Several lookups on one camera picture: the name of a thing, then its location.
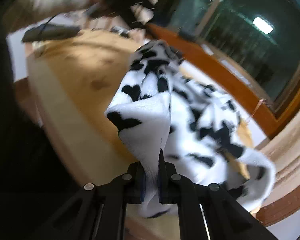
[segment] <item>beige curtain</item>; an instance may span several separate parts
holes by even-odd
[[[277,169],[274,190],[264,202],[265,206],[300,185],[300,110],[261,151],[275,163]]]

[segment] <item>glass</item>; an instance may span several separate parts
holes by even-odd
[[[213,0],[180,0],[173,13],[169,27],[194,34],[194,30],[207,12]]]
[[[289,0],[220,0],[200,34],[274,101],[300,62],[300,10]]]

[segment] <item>metal bolt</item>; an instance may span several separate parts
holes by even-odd
[[[220,186],[217,183],[211,183],[209,185],[209,189],[212,191],[218,191],[220,189]]]
[[[171,179],[172,180],[180,180],[181,179],[181,175],[180,174],[172,174],[171,175]]]
[[[94,188],[94,185],[92,183],[87,183],[83,188],[85,190],[92,190]]]
[[[128,174],[128,173],[123,174],[123,176],[122,176],[123,180],[130,180],[131,178],[132,178],[132,176],[130,174]]]

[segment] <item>white fabric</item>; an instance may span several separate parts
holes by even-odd
[[[275,167],[262,153],[245,147],[236,134],[240,113],[231,96],[178,72],[182,61],[164,41],[151,41],[132,56],[130,70],[106,110],[118,135],[146,172],[146,196],[140,214],[176,213],[161,205],[157,174],[160,149],[165,161],[194,183],[223,184],[247,210],[270,194]],[[237,174],[222,151],[248,164],[251,179]]]

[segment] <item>bright rectangular light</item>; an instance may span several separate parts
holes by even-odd
[[[272,32],[272,30],[273,30],[273,28],[268,23],[266,23],[263,19],[261,19],[260,17],[256,17],[253,20],[253,24],[255,26],[257,26],[257,28],[265,34],[268,34],[268,33]]]

